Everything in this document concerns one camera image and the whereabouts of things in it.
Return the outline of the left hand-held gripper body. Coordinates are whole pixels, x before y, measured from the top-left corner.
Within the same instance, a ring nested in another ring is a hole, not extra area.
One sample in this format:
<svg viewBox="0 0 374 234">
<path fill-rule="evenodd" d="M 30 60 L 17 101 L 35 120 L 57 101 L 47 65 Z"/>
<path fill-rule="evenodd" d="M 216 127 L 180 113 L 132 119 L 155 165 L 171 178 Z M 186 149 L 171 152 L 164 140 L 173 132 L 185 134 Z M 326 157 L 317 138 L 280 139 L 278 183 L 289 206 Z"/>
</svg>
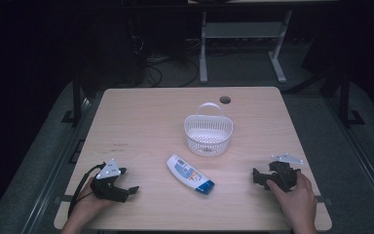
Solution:
<svg viewBox="0 0 374 234">
<path fill-rule="evenodd" d="M 114 185 L 114 182 L 123 172 L 118 167 L 117 162 L 110 159 L 91 183 L 93 194 L 98 199 L 125 203 L 130 196 L 129 191 Z"/>
</svg>

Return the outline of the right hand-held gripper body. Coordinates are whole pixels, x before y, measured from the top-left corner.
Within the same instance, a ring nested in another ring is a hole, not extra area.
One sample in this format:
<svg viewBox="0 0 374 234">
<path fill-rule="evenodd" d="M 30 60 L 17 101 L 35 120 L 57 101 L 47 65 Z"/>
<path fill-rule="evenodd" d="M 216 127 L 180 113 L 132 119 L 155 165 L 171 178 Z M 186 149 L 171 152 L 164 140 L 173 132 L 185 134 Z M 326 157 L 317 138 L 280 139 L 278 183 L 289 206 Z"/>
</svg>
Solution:
<svg viewBox="0 0 374 234">
<path fill-rule="evenodd" d="M 289 153 L 283 155 L 272 155 L 273 162 L 269 164 L 269 170 L 272 172 L 272 180 L 282 191 L 289 192 L 296 185 L 296 170 L 291 164 L 302 165 L 303 160 Z"/>
</svg>

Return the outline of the white bottle with blue cap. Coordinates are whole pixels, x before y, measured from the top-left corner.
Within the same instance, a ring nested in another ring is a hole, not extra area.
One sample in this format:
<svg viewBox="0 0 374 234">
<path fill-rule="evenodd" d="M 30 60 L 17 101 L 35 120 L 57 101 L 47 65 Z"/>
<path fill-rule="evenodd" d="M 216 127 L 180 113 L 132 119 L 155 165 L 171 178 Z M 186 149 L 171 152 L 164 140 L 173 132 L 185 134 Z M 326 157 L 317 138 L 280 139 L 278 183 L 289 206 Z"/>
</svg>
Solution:
<svg viewBox="0 0 374 234">
<path fill-rule="evenodd" d="M 200 194 L 208 195 L 214 188 L 212 180 L 178 155 L 171 155 L 167 160 L 167 166 L 179 181 Z"/>
</svg>

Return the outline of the white plastic basket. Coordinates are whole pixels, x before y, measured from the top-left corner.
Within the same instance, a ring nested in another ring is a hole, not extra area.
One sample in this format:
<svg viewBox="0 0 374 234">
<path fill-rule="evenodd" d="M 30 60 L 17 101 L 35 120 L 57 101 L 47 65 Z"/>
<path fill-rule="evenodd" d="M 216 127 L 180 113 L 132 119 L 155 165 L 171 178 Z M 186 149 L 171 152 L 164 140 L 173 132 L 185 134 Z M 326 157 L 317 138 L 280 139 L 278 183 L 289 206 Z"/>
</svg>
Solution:
<svg viewBox="0 0 374 234">
<path fill-rule="evenodd" d="M 206 107 L 214 107 L 218 114 L 201 114 L 200 111 Z M 194 115 L 184 120 L 187 146 L 192 153 L 202 157 L 222 155 L 228 148 L 233 130 L 233 121 L 213 102 L 201 104 Z"/>
</svg>

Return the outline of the person's left hand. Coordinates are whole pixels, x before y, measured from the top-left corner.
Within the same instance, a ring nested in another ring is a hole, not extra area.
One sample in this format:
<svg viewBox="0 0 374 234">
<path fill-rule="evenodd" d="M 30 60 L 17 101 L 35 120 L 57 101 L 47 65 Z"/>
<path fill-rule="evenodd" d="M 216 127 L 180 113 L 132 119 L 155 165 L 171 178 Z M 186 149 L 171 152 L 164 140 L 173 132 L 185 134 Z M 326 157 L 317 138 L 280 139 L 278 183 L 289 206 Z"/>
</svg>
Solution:
<svg viewBox="0 0 374 234">
<path fill-rule="evenodd" d="M 102 211 L 115 204 L 114 201 L 97 198 L 91 189 L 92 181 L 93 178 L 91 177 L 80 192 L 77 203 L 69 216 L 72 221 L 82 226 L 94 219 Z"/>
</svg>

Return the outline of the person's right hand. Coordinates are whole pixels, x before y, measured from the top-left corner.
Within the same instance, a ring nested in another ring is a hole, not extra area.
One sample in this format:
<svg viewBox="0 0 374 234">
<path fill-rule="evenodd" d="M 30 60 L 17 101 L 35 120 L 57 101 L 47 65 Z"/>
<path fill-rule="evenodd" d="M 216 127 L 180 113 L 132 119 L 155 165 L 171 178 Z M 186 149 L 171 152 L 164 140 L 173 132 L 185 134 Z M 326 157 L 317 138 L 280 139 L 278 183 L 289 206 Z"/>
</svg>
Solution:
<svg viewBox="0 0 374 234">
<path fill-rule="evenodd" d="M 311 182 L 301 172 L 297 173 L 296 187 L 293 191 L 282 191 L 272 180 L 267 183 L 280 203 L 284 216 L 291 228 L 300 224 L 315 225 L 317 213 L 317 198 Z"/>
</svg>

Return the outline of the black tape strip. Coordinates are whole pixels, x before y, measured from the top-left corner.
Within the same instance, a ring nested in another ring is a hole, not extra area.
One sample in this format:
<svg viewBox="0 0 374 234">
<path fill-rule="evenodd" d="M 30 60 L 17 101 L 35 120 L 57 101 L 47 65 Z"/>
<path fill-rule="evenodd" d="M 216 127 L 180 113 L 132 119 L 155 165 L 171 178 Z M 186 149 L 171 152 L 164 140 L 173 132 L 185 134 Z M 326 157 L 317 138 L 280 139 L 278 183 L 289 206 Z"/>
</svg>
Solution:
<svg viewBox="0 0 374 234">
<path fill-rule="evenodd" d="M 317 195 L 316 198 L 317 198 L 319 203 L 323 203 L 326 206 L 333 206 L 334 205 L 333 201 L 329 198 L 325 198 L 325 197 L 319 196 L 319 195 Z"/>
<path fill-rule="evenodd" d="M 54 204 L 60 204 L 61 202 L 70 203 L 74 199 L 73 195 L 61 195 L 54 198 Z"/>
</svg>

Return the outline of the black metal post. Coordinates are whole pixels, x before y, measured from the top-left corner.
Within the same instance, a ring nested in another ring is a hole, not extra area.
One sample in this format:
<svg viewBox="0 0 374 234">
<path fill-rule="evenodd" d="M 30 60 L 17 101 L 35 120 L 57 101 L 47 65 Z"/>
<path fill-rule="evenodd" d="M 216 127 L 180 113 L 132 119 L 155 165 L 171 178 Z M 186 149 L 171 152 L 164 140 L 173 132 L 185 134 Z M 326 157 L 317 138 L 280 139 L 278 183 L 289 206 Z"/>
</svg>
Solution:
<svg viewBox="0 0 374 234">
<path fill-rule="evenodd" d="M 356 110 L 349 109 L 350 77 L 346 70 L 339 76 L 339 118 L 346 128 L 351 125 L 364 125 L 364 121 Z"/>
<path fill-rule="evenodd" d="M 72 80 L 72 104 L 73 109 L 64 113 L 61 122 L 71 124 L 75 128 L 83 116 L 84 93 L 82 84 L 84 80 L 84 70 L 77 70 Z"/>
</svg>

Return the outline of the grey metal desk frame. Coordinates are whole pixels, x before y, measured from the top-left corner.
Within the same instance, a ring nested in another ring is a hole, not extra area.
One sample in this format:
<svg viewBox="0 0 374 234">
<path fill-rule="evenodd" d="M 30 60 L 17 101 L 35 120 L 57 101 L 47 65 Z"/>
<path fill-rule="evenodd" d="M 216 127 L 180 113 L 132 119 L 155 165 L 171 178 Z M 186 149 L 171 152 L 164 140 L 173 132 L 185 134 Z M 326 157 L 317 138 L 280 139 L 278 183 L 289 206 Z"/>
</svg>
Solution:
<svg viewBox="0 0 374 234">
<path fill-rule="evenodd" d="M 199 58 L 200 82 L 206 84 L 206 40 L 207 39 L 276 39 L 276 47 L 268 53 L 272 67 L 280 83 L 286 82 L 279 62 L 279 54 L 292 16 L 292 11 L 284 14 L 282 21 L 257 22 L 210 22 L 206 12 L 202 12 L 201 50 Z"/>
</svg>

